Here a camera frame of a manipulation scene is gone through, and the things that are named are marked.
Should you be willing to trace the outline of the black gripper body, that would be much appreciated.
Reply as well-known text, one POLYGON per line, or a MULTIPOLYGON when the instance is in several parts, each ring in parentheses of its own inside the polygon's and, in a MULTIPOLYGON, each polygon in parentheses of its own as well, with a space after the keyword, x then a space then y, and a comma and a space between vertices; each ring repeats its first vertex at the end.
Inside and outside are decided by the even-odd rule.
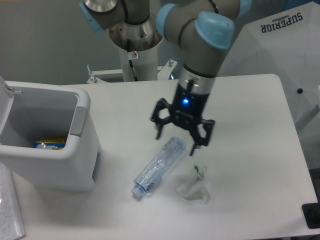
POLYGON ((179 83, 169 108, 169 113, 173 114, 173 123, 190 132, 201 124, 202 113, 209 97, 209 94, 193 92, 194 86, 194 82, 189 82, 187 87, 179 83))

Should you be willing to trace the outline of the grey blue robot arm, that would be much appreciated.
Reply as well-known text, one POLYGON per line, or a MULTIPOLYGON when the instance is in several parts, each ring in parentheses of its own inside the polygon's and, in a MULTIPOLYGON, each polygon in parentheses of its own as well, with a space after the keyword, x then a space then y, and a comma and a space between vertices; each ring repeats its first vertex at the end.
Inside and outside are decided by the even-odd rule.
POLYGON ((172 123, 189 131, 194 148, 207 146, 215 121, 203 110, 231 47, 234 19, 251 8, 249 0, 196 0, 165 4, 157 14, 148 0, 83 0, 79 8, 96 32, 108 31, 118 48, 123 80, 158 78, 158 46, 163 40, 185 52, 172 103, 160 99, 151 121, 161 132, 172 123))

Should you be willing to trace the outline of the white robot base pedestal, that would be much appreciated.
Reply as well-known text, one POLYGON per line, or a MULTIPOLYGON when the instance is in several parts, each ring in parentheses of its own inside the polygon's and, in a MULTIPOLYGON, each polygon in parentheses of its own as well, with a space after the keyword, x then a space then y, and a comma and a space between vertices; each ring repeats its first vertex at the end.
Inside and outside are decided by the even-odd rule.
POLYGON ((118 23, 109 29, 109 36, 117 47, 125 82, 158 79, 158 48, 163 37, 156 29, 156 16, 139 25, 118 23))

